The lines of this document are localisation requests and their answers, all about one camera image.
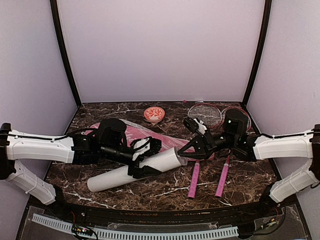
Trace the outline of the white shuttlecock tube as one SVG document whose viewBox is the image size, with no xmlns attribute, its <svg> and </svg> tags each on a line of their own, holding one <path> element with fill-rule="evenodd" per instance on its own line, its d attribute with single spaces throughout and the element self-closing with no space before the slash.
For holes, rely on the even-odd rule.
<svg viewBox="0 0 320 240">
<path fill-rule="evenodd" d="M 91 177 L 87 180 L 87 187 L 93 193 L 101 192 L 148 177 L 158 176 L 186 164 L 187 159 L 179 156 L 177 149 L 173 147 L 146 158 L 139 165 L 125 165 Z"/>
</svg>

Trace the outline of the pink racket bag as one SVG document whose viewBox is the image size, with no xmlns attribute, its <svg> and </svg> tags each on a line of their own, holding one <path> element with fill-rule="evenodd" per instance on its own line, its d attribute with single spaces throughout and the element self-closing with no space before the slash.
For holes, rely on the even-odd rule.
<svg viewBox="0 0 320 240">
<path fill-rule="evenodd" d="M 148 129 L 142 129 L 141 127 L 134 125 L 133 123 L 130 122 L 125 122 L 122 119 L 119 119 L 123 121 L 126 124 L 126 139 L 127 139 L 127 146 L 130 148 L 130 144 L 136 140 L 136 139 L 144 139 L 146 137 L 153 137 L 156 139 L 159 139 L 162 141 L 162 148 L 159 153 L 164 152 L 168 149 L 171 148 L 176 148 L 177 150 L 181 149 L 184 145 L 188 143 L 187 140 L 180 139 L 180 138 L 175 138 L 175 137 L 170 137 L 166 135 L 162 135 L 160 133 L 155 133 L 151 130 Z M 85 135 L 92 137 L 95 143 L 98 145 L 98 149 L 100 150 L 100 146 L 98 144 L 98 140 L 96 139 L 96 132 L 98 130 L 98 127 L 100 125 L 99 123 L 96 123 L 92 125 L 89 130 L 85 131 Z"/>
</svg>

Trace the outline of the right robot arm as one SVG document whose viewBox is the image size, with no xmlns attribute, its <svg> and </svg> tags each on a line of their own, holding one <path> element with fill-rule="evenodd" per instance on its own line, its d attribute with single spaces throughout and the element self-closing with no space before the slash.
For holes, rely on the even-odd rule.
<svg viewBox="0 0 320 240">
<path fill-rule="evenodd" d="M 231 149 L 237 158 L 255 162 L 274 158 L 307 158 L 307 162 L 286 178 L 267 186 L 255 205 L 255 213 L 266 217 L 275 206 L 307 187 L 320 182 L 320 126 L 287 135 L 247 134 L 248 118 L 240 110 L 228 109 L 222 133 L 212 134 L 203 122 L 187 117 L 184 126 L 196 134 L 178 154 L 197 160 L 208 159 L 213 153 Z"/>
</svg>

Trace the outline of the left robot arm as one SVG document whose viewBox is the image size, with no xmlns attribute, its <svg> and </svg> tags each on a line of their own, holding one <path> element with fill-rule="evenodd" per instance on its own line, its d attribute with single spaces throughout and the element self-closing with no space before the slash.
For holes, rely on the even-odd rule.
<svg viewBox="0 0 320 240">
<path fill-rule="evenodd" d="M 0 178 L 17 185 L 37 198 L 60 218 L 67 218 L 70 206 L 63 192 L 43 180 L 20 162 L 21 159 L 47 160 L 73 165 L 95 165 L 102 159 L 128 167 L 127 174 L 135 179 L 157 176 L 161 171 L 140 163 L 160 152 L 162 142 L 147 136 L 127 143 L 127 125 L 120 119 L 107 118 L 98 128 L 74 130 L 63 136 L 27 134 L 13 130 L 10 123 L 0 127 Z"/>
</svg>

